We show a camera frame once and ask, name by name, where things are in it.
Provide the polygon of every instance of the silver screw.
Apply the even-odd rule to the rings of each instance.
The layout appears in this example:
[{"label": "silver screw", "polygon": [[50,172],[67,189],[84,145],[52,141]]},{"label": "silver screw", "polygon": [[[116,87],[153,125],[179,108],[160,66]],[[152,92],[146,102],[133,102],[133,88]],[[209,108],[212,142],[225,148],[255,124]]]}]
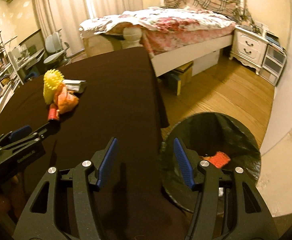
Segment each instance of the silver screw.
[{"label": "silver screw", "polygon": [[83,165],[84,167],[89,167],[89,166],[91,165],[91,161],[84,161],[84,162],[82,163],[82,165]]},{"label": "silver screw", "polygon": [[236,167],[236,168],[235,168],[235,171],[236,171],[237,173],[243,173],[243,172],[244,172],[243,168],[241,168],[241,167]]},{"label": "silver screw", "polygon": [[53,173],[55,173],[56,172],[56,168],[55,167],[50,167],[49,169],[48,169],[48,172],[49,173],[51,173],[51,174],[53,174]]},{"label": "silver screw", "polygon": [[207,167],[207,166],[209,166],[209,162],[208,161],[201,161],[200,165],[202,165],[203,167]]}]

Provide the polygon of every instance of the trash bin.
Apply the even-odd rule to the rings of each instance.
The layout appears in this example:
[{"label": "trash bin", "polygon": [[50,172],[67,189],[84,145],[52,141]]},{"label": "trash bin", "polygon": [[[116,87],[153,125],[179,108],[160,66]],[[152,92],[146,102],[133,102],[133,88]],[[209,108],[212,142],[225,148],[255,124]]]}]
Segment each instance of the trash bin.
[{"label": "trash bin", "polygon": [[261,155],[256,140],[247,127],[233,117],[215,112],[199,113],[176,124],[162,142],[160,150],[160,174],[169,198],[181,209],[193,213],[197,192],[185,184],[174,155],[174,139],[180,137],[188,149],[200,156],[213,156],[221,151],[230,157],[223,167],[233,170],[246,168],[248,175],[258,181]]}]

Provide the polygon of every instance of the red can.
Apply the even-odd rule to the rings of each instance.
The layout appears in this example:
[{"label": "red can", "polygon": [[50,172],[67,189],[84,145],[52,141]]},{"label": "red can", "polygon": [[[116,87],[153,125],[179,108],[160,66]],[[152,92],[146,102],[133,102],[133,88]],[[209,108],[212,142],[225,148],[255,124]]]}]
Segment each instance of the red can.
[{"label": "red can", "polygon": [[52,120],[59,122],[59,109],[55,104],[49,106],[48,121],[50,122]]}]

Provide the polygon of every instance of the white nightstand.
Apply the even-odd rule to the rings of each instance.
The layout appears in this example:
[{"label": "white nightstand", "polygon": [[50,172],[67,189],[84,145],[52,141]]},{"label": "white nightstand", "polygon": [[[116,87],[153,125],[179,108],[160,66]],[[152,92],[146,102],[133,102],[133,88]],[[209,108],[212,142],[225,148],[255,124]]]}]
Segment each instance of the white nightstand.
[{"label": "white nightstand", "polygon": [[236,26],[230,60],[235,57],[243,65],[256,69],[256,74],[262,69],[268,40],[257,33]]}]

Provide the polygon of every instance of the gray chair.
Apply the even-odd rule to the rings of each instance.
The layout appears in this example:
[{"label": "gray chair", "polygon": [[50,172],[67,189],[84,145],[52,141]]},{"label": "gray chair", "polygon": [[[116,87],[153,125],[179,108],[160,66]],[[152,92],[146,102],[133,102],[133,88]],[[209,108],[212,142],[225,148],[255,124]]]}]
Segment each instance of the gray chair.
[{"label": "gray chair", "polygon": [[59,31],[49,35],[46,38],[46,51],[51,55],[44,60],[44,64],[57,63],[58,65],[65,65],[69,62],[69,58],[66,56],[66,51],[69,49],[69,44],[64,42],[66,48],[63,48]]}]

